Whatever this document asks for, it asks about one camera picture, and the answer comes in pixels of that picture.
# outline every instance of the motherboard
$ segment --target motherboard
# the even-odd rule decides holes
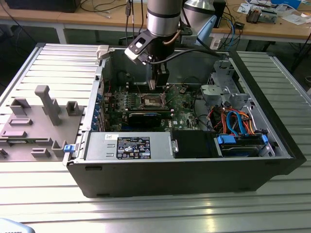
[[[169,132],[198,130],[193,112],[194,91],[171,84],[150,91],[143,86],[119,86],[104,96],[106,130],[111,132]]]

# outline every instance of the side panel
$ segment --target side panel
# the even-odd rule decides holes
[[[71,164],[88,198],[255,191],[291,161]]]
[[[230,53],[230,56],[234,61],[234,66],[236,66],[236,70],[238,70],[238,72],[241,74],[240,78],[245,82],[249,94],[253,97],[254,102],[259,105],[257,107],[260,108],[267,116],[271,126],[278,135],[288,154],[291,157],[295,158],[290,167],[288,167],[285,171],[285,174],[289,174],[297,167],[301,166],[306,161],[306,158],[304,157],[300,148],[295,143],[292,136],[284,126],[283,122],[275,112],[274,108],[271,106],[267,97],[262,92],[251,72],[245,66],[241,57],[236,52]]]

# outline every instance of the open computer chassis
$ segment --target open computer chassis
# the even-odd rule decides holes
[[[255,191],[304,163],[237,53],[168,62],[166,87],[150,91],[149,67],[106,52],[84,133],[64,158],[85,196]]]

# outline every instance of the white sticker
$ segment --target white sticker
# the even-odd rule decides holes
[[[118,134],[106,134],[105,135],[105,140],[117,140],[119,137]]]

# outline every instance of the blue cable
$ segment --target blue cable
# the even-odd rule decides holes
[[[240,114],[237,113],[237,112],[235,112],[235,111],[231,111],[231,112],[229,112],[229,113],[227,114],[227,120],[226,120],[226,122],[227,122],[228,129],[229,129],[231,132],[233,132],[233,133],[235,134],[235,136],[239,136],[238,133],[237,133],[234,129],[232,129],[231,126],[230,126],[230,116],[231,116],[233,113],[236,114],[237,117],[238,117],[238,123],[239,123],[239,128],[240,128],[241,133],[242,133],[242,134],[247,134],[245,128],[243,127],[242,118],[241,118]]]
[[[231,47],[232,45],[232,42],[233,42],[233,38],[234,38],[234,34],[235,34],[235,29],[234,29],[234,26],[233,26],[233,23],[231,22],[231,20],[227,19],[230,24],[231,24],[231,29],[232,29],[232,37],[231,37],[231,41],[230,41],[230,44],[229,44],[229,47],[227,48],[227,51],[229,50],[229,48]]]

